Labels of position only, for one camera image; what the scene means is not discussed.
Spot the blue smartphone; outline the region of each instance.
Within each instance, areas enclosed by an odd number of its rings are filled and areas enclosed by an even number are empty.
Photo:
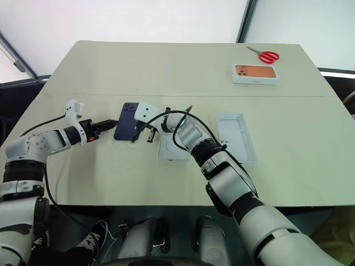
[[[120,119],[113,138],[115,140],[132,140],[133,136],[144,125],[142,121],[134,119],[139,103],[125,103],[122,107]]]

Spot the table surface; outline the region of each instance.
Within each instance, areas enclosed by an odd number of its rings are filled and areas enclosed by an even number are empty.
[[[279,85],[233,84],[226,71],[237,58],[258,63],[245,46],[78,42],[6,142],[59,116],[72,98],[85,104],[82,119],[94,122],[117,119],[125,102],[174,109],[193,105],[192,113],[215,133],[217,113],[242,112],[258,158],[245,167],[263,201],[274,206],[355,204],[355,123],[332,88],[302,48],[290,44],[253,44],[280,53],[275,64]],[[37,132],[56,127],[66,127],[65,121]],[[212,205],[192,158],[161,161],[158,137],[149,144],[144,132],[132,144],[115,141],[113,133],[48,158],[51,191],[60,204]]]

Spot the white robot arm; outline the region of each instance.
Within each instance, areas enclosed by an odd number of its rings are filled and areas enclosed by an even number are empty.
[[[137,118],[154,119],[138,106]],[[246,249],[256,265],[342,265],[323,252],[307,235],[276,208],[260,201],[243,167],[221,146],[213,133],[196,117],[181,111],[154,120],[158,132],[175,132],[179,142],[196,160],[208,180],[206,191],[217,210],[233,216]]]
[[[43,175],[47,157],[99,138],[117,121],[97,124],[78,121],[82,104],[71,100],[65,117],[69,127],[40,134],[27,134],[10,142],[5,152],[7,162],[0,185],[0,266],[25,265],[32,243],[49,212],[49,201],[43,197]]]

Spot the scissors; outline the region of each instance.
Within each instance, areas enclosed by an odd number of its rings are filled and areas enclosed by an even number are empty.
[[[275,52],[271,52],[271,51],[263,51],[262,52],[262,51],[254,49],[250,46],[247,46],[246,48],[257,53],[259,59],[266,64],[272,64],[273,62],[275,62],[276,60],[278,60],[280,58],[279,54],[277,54]]]

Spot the smartphone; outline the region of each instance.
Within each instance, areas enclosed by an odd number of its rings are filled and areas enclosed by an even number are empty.
[[[144,125],[142,121],[134,119],[134,114],[138,105],[139,103],[123,104],[116,132],[113,136],[115,140],[132,140],[139,128]]]
[[[239,76],[250,76],[258,78],[275,78],[276,73],[270,66],[259,65],[236,65],[235,70]]]

